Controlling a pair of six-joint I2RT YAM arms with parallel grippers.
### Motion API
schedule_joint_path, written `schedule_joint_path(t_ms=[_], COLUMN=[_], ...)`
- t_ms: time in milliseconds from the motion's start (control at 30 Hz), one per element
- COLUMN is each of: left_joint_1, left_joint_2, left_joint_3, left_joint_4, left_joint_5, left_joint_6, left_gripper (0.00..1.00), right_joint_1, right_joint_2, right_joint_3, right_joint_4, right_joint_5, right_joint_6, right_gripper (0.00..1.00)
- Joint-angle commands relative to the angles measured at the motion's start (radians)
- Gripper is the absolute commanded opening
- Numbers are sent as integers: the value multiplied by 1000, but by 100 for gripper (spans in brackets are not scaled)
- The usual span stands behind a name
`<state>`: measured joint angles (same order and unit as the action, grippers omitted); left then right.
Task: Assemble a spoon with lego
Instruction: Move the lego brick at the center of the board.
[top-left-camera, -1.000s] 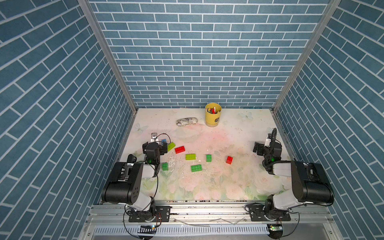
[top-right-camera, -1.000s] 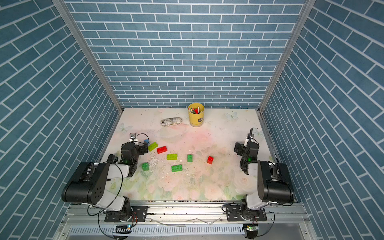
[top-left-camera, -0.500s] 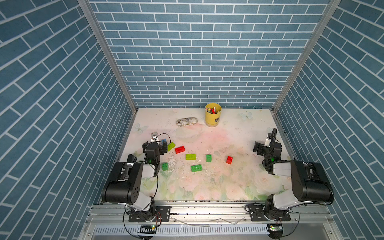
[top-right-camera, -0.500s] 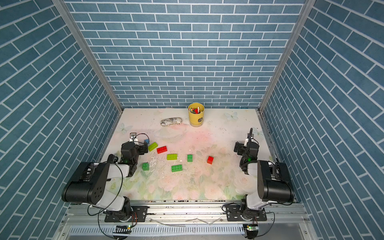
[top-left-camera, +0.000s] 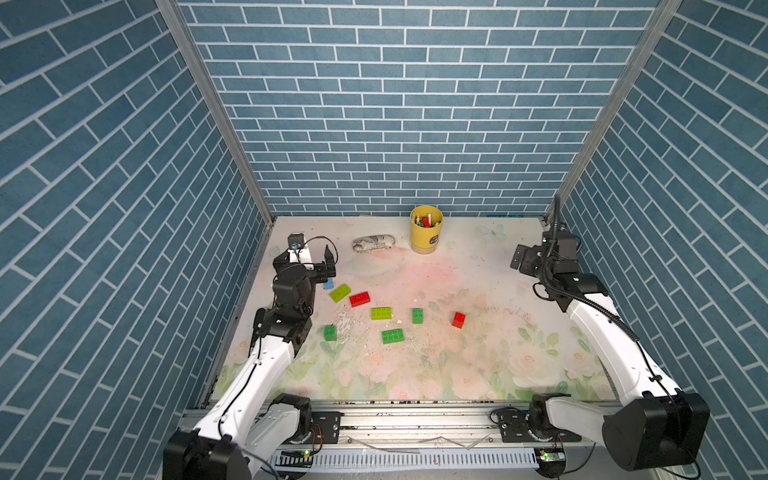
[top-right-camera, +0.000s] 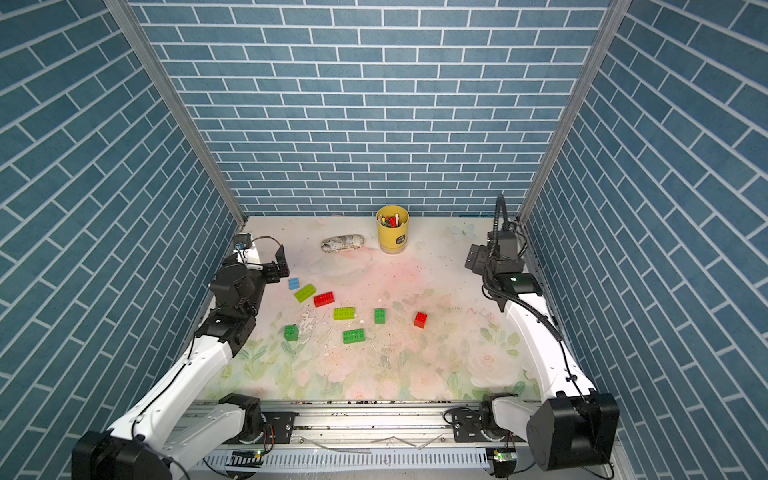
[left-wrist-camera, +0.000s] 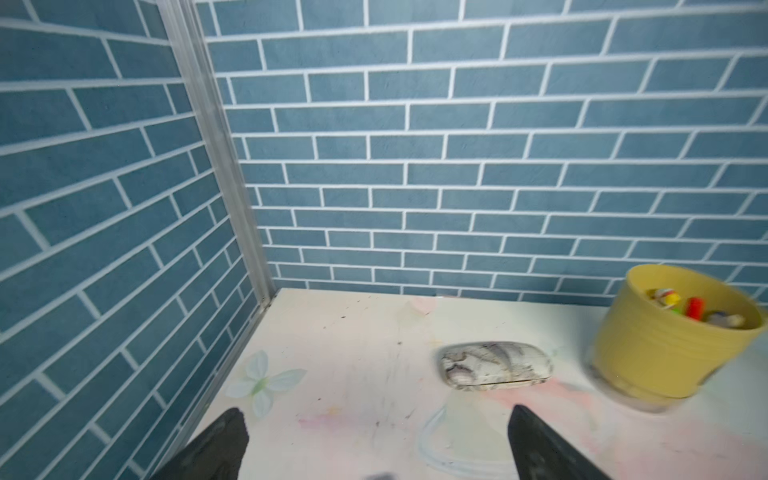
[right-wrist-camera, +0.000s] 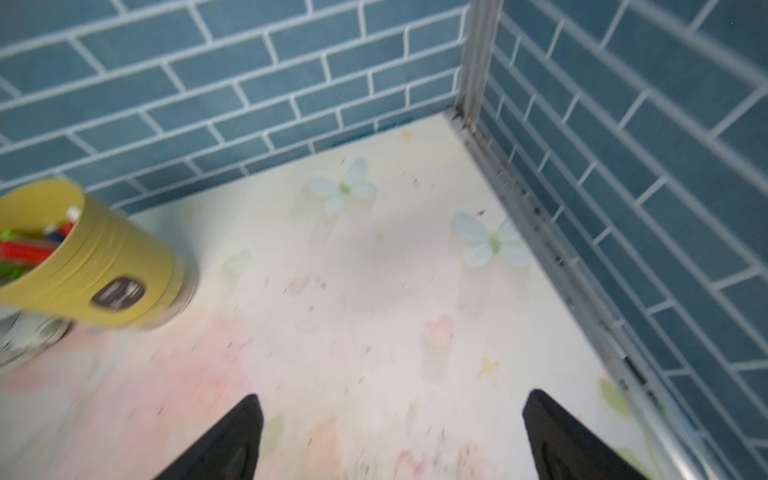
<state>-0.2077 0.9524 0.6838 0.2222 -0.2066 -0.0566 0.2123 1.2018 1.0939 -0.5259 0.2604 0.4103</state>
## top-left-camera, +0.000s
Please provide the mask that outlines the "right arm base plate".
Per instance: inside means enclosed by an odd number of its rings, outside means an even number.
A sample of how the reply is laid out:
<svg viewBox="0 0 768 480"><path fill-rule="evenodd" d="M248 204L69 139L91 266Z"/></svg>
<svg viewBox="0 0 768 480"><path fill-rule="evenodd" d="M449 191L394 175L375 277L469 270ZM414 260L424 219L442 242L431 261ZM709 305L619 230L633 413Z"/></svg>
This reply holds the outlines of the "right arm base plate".
<svg viewBox="0 0 768 480"><path fill-rule="evenodd" d="M530 426L529 412L505 406L489 413L489 420L498 428L503 443L576 443L582 437L569 431L548 430L534 431Z"/></svg>

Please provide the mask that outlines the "green small lego brick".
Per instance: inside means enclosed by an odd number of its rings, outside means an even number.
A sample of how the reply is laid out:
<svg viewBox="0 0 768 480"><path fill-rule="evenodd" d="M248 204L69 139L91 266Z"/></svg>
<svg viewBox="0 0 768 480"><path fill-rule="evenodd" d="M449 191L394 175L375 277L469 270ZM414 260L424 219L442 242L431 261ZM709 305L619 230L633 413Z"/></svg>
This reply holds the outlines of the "green small lego brick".
<svg viewBox="0 0 768 480"><path fill-rule="evenodd" d="M412 323L422 324L424 322L424 312L420 308L414 308L412 310Z"/></svg>

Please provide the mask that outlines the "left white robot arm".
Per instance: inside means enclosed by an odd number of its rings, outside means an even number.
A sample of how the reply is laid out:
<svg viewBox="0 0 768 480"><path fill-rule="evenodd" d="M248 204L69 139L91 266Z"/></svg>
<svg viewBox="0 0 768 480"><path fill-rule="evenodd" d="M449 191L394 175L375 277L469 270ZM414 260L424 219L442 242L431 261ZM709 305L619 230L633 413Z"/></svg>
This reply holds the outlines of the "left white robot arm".
<svg viewBox="0 0 768 480"><path fill-rule="evenodd" d="M288 248L273 261L273 303L257 310L250 354L221 399L189 431L177 430L163 451L165 479L251 479L259 470L278 474L269 459L290 439L311 431L311 402L278 396L260 410L274 384L293 362L312 327L316 287L336 275L338 250L326 246L314 263L308 241L289 237Z"/></svg>

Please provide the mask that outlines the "red long lego brick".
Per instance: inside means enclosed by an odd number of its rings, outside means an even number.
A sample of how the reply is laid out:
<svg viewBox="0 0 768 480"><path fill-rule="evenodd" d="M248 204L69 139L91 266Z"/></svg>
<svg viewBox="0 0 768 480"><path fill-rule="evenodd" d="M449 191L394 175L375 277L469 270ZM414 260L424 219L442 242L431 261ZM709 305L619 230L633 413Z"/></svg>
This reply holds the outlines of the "red long lego brick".
<svg viewBox="0 0 768 480"><path fill-rule="evenodd" d="M371 298L368 292L361 292L355 295L351 295L349 297L349 301L351 307L356 308L368 304L371 301Z"/></svg>

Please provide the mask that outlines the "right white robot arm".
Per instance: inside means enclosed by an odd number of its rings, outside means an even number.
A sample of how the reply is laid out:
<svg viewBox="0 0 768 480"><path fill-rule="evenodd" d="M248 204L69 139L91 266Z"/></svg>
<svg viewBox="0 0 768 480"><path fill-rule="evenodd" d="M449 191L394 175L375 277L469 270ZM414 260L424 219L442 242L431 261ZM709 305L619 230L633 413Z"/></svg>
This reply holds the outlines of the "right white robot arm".
<svg viewBox="0 0 768 480"><path fill-rule="evenodd" d="M561 394L537 394L528 414L534 437L571 433L605 447L626 471L692 465L710 418L706 401L686 393L652 360L620 318L599 278L581 271L578 239L555 228L536 246L518 245L511 268L536 278L594 348L621 404L609 409Z"/></svg>

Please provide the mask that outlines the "green long lego brick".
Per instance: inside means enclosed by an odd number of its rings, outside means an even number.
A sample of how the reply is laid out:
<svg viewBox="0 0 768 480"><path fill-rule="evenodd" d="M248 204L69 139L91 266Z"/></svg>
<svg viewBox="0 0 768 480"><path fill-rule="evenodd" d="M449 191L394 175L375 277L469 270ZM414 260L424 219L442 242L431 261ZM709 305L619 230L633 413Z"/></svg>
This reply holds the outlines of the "green long lego brick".
<svg viewBox="0 0 768 480"><path fill-rule="evenodd" d="M405 333L402 329L386 330L381 333L382 343L385 345L405 341Z"/></svg>

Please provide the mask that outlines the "red small lego brick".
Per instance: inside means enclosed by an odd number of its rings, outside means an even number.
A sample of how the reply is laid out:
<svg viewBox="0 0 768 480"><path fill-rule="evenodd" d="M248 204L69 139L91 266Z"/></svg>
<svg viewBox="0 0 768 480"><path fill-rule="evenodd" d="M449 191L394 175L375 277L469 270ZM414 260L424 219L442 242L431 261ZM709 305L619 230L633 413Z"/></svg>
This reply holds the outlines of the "red small lego brick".
<svg viewBox="0 0 768 480"><path fill-rule="evenodd" d="M461 312L456 312L452 319L452 326L458 329L462 329L464 327L465 321L466 315Z"/></svg>

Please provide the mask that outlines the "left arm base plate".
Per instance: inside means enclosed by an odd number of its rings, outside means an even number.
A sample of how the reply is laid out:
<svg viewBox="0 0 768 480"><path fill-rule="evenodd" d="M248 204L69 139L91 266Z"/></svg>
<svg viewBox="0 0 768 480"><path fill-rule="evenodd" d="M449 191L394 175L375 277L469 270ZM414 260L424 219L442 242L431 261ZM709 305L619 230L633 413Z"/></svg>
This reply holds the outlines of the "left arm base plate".
<svg viewBox="0 0 768 480"><path fill-rule="evenodd" d="M337 444L339 441L341 419L339 411L313 411L312 428L324 444Z"/></svg>

